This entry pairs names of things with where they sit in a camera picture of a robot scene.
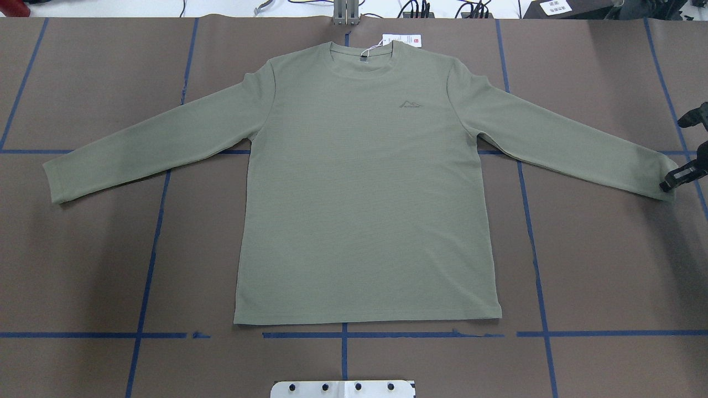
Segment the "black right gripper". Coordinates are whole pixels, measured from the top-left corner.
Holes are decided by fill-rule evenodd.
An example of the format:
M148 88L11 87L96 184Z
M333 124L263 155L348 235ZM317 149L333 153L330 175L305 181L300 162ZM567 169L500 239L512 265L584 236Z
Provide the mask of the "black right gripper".
M692 128L701 124L708 130L707 121L708 102L703 102L697 108L689 110L678 119L678 126L682 129ZM659 187L663 192L670 192L678 186L691 183L703 178L707 174L706 160L693 159L680 168L674 169L665 175Z

